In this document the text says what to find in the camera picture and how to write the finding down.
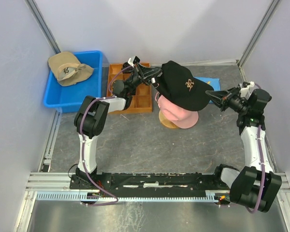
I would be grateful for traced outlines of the blue astronaut print cloth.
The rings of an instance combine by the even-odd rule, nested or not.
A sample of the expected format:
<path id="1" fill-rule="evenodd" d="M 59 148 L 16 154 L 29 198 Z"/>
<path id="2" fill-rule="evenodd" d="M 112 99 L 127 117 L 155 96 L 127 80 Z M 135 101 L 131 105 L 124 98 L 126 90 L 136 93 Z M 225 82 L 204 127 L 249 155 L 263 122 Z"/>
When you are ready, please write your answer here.
<path id="1" fill-rule="evenodd" d="M 208 78 L 208 77 L 194 77 L 194 78 L 209 84 L 214 89 L 214 91 L 221 91 L 219 78 Z"/>

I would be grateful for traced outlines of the black cap white lining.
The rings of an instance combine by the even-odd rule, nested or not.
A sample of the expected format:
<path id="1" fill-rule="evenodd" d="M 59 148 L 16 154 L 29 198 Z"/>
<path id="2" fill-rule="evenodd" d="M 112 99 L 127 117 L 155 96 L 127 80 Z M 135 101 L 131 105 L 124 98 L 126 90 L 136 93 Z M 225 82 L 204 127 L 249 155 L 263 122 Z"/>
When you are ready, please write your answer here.
<path id="1" fill-rule="evenodd" d="M 214 90 L 211 85 L 194 78 L 188 68 L 172 60 L 161 69 L 162 74 L 152 78 L 152 85 L 162 96 L 189 111 L 200 111 L 208 105 L 206 92 Z"/>

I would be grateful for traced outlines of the wooden hat stand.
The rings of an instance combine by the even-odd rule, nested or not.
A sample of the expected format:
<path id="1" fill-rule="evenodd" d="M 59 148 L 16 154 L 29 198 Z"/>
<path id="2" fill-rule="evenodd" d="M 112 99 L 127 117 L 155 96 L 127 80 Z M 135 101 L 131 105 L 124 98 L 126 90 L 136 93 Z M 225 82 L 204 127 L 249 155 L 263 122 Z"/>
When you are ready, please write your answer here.
<path id="1" fill-rule="evenodd" d="M 169 128 L 169 129 L 178 129 L 179 127 L 175 125 L 173 122 L 169 121 L 165 115 L 162 113 L 162 111 L 159 111 L 159 121 L 160 123 Z"/>

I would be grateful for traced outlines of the beige cap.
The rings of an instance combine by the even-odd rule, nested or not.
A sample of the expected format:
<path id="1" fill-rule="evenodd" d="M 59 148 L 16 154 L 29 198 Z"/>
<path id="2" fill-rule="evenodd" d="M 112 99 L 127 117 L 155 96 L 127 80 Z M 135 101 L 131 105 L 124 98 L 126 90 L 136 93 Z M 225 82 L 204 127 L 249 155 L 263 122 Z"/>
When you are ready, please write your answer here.
<path id="1" fill-rule="evenodd" d="M 57 82 L 68 87 L 90 78 L 94 68 L 81 63 L 71 52 L 61 52 L 48 59 L 48 65 Z"/>

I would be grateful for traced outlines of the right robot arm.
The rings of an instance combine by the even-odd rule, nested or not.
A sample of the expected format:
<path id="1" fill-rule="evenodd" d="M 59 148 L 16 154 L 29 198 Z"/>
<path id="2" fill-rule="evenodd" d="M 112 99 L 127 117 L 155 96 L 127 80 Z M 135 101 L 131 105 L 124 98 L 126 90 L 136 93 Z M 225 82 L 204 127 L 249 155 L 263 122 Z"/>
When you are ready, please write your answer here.
<path id="1" fill-rule="evenodd" d="M 213 175 L 214 187 L 230 188 L 230 202 L 244 206 L 250 213 L 268 212 L 282 185 L 274 173 L 266 151 L 264 109 L 271 95 L 260 88 L 249 92 L 239 85 L 225 91 L 206 91 L 221 110 L 230 108 L 238 114 L 236 125 L 244 145 L 245 166 L 242 171 L 224 166 Z"/>

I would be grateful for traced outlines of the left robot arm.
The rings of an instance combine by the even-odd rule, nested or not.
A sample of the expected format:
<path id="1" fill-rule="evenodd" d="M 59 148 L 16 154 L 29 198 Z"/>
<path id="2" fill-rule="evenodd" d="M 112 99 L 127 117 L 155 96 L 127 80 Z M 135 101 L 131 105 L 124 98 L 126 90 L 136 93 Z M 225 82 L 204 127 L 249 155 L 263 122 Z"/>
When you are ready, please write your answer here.
<path id="1" fill-rule="evenodd" d="M 103 98 L 86 96 L 74 118 L 74 125 L 80 139 L 80 158 L 76 176 L 86 188 L 91 189 L 97 184 L 95 175 L 97 139 L 104 129 L 108 113 L 128 109 L 137 87 L 141 84 L 152 84 L 153 78 L 162 73 L 160 67 L 146 67 L 138 62 L 126 63 L 126 67 L 120 72 L 127 70 L 131 70 L 128 79 L 111 81 L 111 96 Z"/>

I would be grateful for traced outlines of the pink cap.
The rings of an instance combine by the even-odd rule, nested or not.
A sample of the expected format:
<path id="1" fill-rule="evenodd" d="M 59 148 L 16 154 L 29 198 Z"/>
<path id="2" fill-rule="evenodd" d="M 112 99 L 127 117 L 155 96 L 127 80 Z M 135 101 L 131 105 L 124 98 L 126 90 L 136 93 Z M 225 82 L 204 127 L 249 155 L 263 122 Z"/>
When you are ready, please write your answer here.
<path id="1" fill-rule="evenodd" d="M 189 111 L 172 103 L 160 93 L 156 93 L 155 101 L 159 110 L 165 117 L 177 125 L 180 129 L 189 129 L 199 120 L 199 114 L 196 111 Z"/>

